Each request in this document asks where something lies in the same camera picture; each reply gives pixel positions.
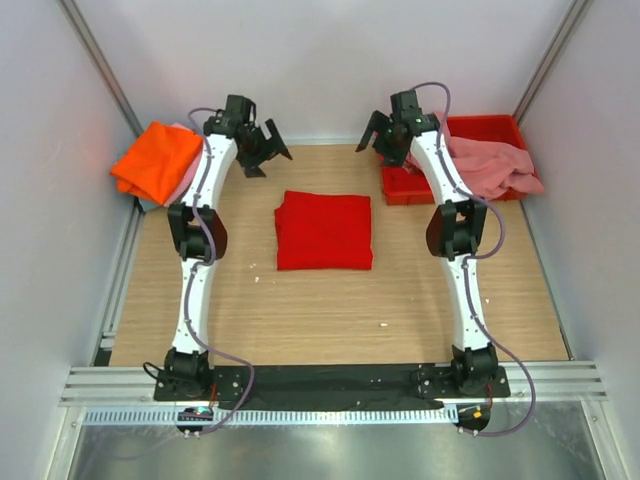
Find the red plastic bin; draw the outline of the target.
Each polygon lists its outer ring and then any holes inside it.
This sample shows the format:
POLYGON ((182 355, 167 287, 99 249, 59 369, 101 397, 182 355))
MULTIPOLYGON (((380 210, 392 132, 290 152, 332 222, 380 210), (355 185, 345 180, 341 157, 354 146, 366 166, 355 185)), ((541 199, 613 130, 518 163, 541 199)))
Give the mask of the red plastic bin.
MULTIPOLYGON (((544 193, 512 116, 450 117, 444 136, 449 154, 473 194, 489 200, 520 200, 544 193)), ((400 168, 383 167, 381 177, 390 206, 434 202, 425 176, 412 159, 400 168)))

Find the red t shirt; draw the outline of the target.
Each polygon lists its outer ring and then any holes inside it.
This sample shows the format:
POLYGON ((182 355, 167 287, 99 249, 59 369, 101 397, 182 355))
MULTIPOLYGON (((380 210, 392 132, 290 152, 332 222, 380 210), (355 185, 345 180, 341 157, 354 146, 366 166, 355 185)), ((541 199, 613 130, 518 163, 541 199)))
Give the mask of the red t shirt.
POLYGON ((370 270, 372 201, 287 190, 274 210, 277 269, 370 270))

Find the right corner aluminium post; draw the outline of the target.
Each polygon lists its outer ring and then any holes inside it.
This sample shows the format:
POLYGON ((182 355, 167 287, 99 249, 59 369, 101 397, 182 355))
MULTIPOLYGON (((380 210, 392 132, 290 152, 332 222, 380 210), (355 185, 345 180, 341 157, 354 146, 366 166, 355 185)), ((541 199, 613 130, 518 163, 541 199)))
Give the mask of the right corner aluminium post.
POLYGON ((535 99, 538 97, 592 4, 592 0, 573 0, 570 2, 569 8, 564 14, 513 112, 513 117, 518 126, 525 120, 535 99))

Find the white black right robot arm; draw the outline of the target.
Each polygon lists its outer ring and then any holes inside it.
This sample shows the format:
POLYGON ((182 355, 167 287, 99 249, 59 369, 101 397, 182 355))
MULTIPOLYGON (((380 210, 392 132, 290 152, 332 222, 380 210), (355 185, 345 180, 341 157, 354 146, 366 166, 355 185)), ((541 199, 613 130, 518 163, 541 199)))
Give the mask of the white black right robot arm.
POLYGON ((426 114, 414 90, 390 96, 391 113, 373 111, 356 147, 372 145, 389 167, 412 158, 431 189, 436 209, 426 228, 426 244, 445 274, 454 318, 450 381, 464 396, 486 392, 498 360, 486 323, 477 278, 477 259, 487 206, 474 198, 446 146, 442 121, 426 114))

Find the aluminium frame rail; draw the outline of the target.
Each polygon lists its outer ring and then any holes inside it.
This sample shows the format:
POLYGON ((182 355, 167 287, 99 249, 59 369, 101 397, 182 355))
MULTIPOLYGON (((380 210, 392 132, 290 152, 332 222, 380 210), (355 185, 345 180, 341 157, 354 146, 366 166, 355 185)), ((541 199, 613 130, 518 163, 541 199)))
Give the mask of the aluminium frame rail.
MULTIPOLYGON (((603 401, 604 383, 590 361, 544 361, 525 364, 537 399, 548 401, 603 401)), ((155 380, 140 367, 73 367, 64 383, 59 404, 135 405, 152 401, 155 380)))

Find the teal folded t shirt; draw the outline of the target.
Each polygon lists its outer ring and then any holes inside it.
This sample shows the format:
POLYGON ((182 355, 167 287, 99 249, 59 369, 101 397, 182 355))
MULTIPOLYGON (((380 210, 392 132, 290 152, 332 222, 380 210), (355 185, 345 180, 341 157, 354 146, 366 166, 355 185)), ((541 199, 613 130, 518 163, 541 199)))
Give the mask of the teal folded t shirt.
POLYGON ((143 198, 136 197, 136 204, 142 213, 147 213, 154 210, 165 209, 162 204, 155 203, 153 201, 145 200, 143 198))

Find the pink folded t shirt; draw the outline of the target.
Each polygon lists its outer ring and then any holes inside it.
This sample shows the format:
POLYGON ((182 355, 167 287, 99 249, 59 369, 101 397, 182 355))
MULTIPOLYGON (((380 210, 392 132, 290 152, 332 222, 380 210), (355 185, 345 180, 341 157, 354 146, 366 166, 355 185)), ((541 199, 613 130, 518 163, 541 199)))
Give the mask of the pink folded t shirt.
POLYGON ((165 207, 168 207, 170 204, 174 203, 176 200, 179 200, 189 189, 196 175, 199 163, 202 158, 203 145, 204 145, 204 141, 200 140, 199 148, 194 153, 193 158, 190 161, 184 176, 182 177, 178 185, 175 187, 174 191, 169 195, 169 197, 165 201, 164 203, 165 207))

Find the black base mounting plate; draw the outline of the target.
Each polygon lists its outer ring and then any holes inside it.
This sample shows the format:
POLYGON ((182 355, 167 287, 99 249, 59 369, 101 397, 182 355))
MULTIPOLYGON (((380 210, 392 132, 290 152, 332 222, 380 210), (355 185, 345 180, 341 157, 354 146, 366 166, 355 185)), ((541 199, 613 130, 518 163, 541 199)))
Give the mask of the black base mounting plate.
POLYGON ((448 364, 219 366, 199 384, 160 374, 153 398, 160 402, 209 401, 229 410, 245 390, 243 410, 294 412, 436 410, 445 399, 507 398, 505 369, 492 379, 460 383, 448 364))

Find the dusty pink crumpled t shirt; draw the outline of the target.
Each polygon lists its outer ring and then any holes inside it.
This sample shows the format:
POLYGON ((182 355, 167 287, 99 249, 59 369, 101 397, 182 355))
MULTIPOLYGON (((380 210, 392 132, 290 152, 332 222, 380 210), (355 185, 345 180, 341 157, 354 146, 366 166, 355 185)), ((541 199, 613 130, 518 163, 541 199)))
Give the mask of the dusty pink crumpled t shirt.
POLYGON ((489 200, 519 200, 545 192, 512 116, 452 116, 444 138, 462 180, 474 194, 489 200))

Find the orange folded t shirt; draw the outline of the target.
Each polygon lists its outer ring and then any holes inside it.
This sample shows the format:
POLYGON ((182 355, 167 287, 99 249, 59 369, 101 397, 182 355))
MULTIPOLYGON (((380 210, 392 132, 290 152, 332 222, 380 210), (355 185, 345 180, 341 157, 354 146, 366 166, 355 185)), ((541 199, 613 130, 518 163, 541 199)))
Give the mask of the orange folded t shirt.
POLYGON ((200 140, 179 123, 151 122, 110 170, 118 192, 164 205, 184 176, 200 140))

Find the corner aluminium post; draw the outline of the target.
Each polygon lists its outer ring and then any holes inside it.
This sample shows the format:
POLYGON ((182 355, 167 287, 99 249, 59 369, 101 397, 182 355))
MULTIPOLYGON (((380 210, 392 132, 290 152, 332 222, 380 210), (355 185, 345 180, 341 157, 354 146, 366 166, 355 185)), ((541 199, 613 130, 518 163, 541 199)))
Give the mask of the corner aluminium post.
POLYGON ((125 123, 131 130, 132 134, 138 137, 143 132, 141 122, 134 112, 127 95, 122 89, 120 82, 112 70, 77 2, 74 0, 57 0, 56 3, 65 15, 71 29, 96 69, 125 123))
POLYGON ((518 126, 525 120, 535 99, 538 97, 592 4, 592 0, 573 0, 570 2, 569 8, 564 14, 513 112, 513 117, 518 126))

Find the left corner aluminium post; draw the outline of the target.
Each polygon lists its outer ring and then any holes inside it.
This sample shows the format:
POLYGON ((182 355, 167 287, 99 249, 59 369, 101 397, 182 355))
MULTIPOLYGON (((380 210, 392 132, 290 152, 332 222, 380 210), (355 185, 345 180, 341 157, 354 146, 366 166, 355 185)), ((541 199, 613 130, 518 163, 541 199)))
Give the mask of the left corner aluminium post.
POLYGON ((77 2, 74 0, 57 0, 56 3, 65 15, 71 29, 96 69, 125 123, 131 130, 132 134, 138 137, 143 132, 141 122, 134 112, 127 95, 122 89, 120 82, 112 70, 77 2))

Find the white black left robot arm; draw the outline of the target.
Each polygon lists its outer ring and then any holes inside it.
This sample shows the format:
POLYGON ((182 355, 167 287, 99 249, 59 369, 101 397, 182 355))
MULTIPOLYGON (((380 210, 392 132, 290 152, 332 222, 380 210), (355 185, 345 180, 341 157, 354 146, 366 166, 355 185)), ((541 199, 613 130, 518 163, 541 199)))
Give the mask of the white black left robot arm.
POLYGON ((257 120, 253 100, 230 94, 224 107, 197 107, 188 116, 204 112, 211 116, 195 125, 203 140, 195 176, 182 199, 167 210, 182 287, 175 334, 156 376, 156 401, 200 400, 214 386, 208 318, 218 261, 228 245, 218 203, 232 163, 239 163, 245 177, 261 178, 263 163, 276 156, 292 158, 275 122, 257 120))

